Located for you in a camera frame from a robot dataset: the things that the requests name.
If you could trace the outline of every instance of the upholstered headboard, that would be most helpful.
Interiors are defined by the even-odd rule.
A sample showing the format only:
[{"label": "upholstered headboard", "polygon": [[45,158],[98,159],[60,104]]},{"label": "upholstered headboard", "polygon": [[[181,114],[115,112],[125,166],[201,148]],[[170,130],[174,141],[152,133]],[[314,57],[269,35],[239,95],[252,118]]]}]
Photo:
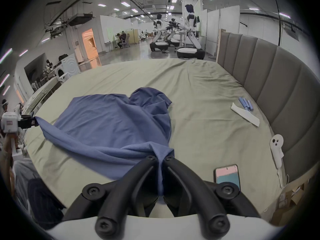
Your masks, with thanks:
[{"label": "upholstered headboard", "polygon": [[320,156],[320,82],[298,58],[259,38],[222,32],[217,62],[257,102],[284,138],[286,174],[293,181]]}]

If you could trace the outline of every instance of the smartphone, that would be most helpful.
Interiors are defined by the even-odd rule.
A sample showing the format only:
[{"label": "smartphone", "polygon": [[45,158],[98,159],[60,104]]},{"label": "smartphone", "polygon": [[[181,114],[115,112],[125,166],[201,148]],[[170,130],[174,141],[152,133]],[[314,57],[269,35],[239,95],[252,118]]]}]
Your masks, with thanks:
[{"label": "smartphone", "polygon": [[240,189],[240,177],[236,164],[217,168],[213,172],[215,183],[232,182]]}]

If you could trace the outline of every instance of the white remote control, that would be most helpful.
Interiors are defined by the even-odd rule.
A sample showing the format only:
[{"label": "white remote control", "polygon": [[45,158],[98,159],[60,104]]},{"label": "white remote control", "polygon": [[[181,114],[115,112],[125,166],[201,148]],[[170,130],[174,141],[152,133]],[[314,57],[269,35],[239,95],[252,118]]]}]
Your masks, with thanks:
[{"label": "white remote control", "polygon": [[282,166],[281,158],[283,158],[284,156],[281,149],[282,145],[283,145],[283,137],[280,134],[276,134],[271,138],[270,149],[271,149],[275,166],[277,167],[277,169],[280,169]]}]

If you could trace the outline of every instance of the door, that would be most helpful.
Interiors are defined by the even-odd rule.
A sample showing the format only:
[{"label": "door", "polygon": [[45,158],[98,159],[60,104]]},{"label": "door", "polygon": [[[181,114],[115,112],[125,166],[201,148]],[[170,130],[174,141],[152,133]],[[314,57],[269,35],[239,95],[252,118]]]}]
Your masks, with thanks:
[{"label": "door", "polygon": [[82,33],[82,39],[85,51],[87,53],[88,59],[94,59],[98,57],[98,51],[96,43],[94,41],[94,32],[92,29],[89,29]]}]

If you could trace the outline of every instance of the bed sheet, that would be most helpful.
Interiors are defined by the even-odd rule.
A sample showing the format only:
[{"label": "bed sheet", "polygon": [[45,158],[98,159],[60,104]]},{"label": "bed sheet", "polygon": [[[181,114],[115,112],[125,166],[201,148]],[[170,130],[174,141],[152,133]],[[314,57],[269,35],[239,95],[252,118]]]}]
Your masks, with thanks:
[{"label": "bed sheet", "polygon": [[[241,190],[258,212],[278,198],[281,188],[269,147],[269,122],[241,84],[215,62],[150,59],[101,66],[68,79],[37,115],[53,124],[74,97],[130,96],[139,87],[153,87],[172,101],[169,146],[203,180],[213,181],[217,167],[237,164]],[[232,102],[241,107],[239,96],[251,101],[259,127],[230,109]],[[25,143],[41,178],[66,207],[87,184],[111,181],[45,140],[39,127],[28,130]]]},{"label": "bed sheet", "polygon": [[23,106],[22,114],[28,115],[37,106],[41,99],[59,82],[58,77],[51,78],[43,86],[34,92]]}]

